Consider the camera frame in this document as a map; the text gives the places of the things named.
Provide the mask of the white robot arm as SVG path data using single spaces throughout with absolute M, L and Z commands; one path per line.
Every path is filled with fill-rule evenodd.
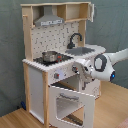
M 115 78 L 113 66 L 119 62 L 128 59 L 128 48 L 116 53 L 104 53 L 91 59 L 77 59 L 75 66 L 78 69 L 80 77 L 85 82 L 91 82 L 95 79 L 101 81 L 111 81 Z

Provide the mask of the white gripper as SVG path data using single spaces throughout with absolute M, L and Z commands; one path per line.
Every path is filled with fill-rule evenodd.
M 80 77 L 83 81 L 93 81 L 94 78 L 91 76 L 91 70 L 93 69 L 90 60 L 77 59 L 75 61 L 75 66 L 78 69 Z

